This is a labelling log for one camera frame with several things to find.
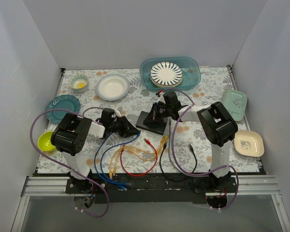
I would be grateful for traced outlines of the black network switch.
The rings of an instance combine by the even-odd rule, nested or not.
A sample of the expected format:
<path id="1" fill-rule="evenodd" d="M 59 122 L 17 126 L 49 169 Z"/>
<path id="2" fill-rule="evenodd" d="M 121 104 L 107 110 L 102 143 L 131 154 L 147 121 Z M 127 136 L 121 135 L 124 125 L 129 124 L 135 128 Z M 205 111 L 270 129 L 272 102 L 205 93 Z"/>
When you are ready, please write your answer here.
<path id="1" fill-rule="evenodd" d="M 168 124 L 168 118 L 158 118 L 153 120 L 152 113 L 142 111 L 137 119 L 136 127 L 163 135 Z"/>

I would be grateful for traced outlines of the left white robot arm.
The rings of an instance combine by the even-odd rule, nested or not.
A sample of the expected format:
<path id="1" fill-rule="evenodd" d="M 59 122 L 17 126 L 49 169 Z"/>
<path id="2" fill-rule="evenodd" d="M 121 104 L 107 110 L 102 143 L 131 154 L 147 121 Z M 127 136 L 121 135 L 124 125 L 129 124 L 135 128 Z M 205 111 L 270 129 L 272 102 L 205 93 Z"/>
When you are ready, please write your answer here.
<path id="1" fill-rule="evenodd" d="M 82 154 L 85 141 L 88 136 L 105 139 L 111 133 L 127 138 L 139 134 L 140 131 L 125 116 L 121 116 L 119 111 L 104 108 L 97 121 L 66 113 L 52 133 L 51 144 L 63 154 L 72 168 L 69 178 L 82 193 L 89 193 L 93 189 L 93 181 L 87 177 L 92 165 L 87 164 L 87 159 Z"/>

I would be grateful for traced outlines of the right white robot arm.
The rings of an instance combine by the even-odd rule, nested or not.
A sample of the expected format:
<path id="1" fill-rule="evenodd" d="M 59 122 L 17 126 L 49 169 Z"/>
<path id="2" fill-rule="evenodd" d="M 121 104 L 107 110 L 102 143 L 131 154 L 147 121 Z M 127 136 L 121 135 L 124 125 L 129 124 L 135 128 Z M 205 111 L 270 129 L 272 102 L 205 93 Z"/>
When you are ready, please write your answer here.
<path id="1" fill-rule="evenodd" d="M 230 169 L 234 170 L 229 165 L 229 160 L 230 147 L 235 134 L 238 132 L 237 123 L 221 102 L 217 101 L 208 106 L 196 106 L 191 100 L 191 105 L 182 105 L 177 98 L 177 91 L 186 95 L 183 91 L 174 88 L 157 92 L 158 102 L 152 104 L 150 112 L 143 119 L 143 124 L 149 131 L 159 128 L 166 118 L 175 120 L 169 150 L 172 152 L 177 168 L 187 176 L 208 176 L 210 189 L 214 192 L 220 192 L 226 187 L 231 178 Z M 201 174 L 189 173 L 179 165 L 174 152 L 174 137 L 180 122 L 199 122 L 201 124 L 212 148 L 212 161 L 208 172 Z"/>

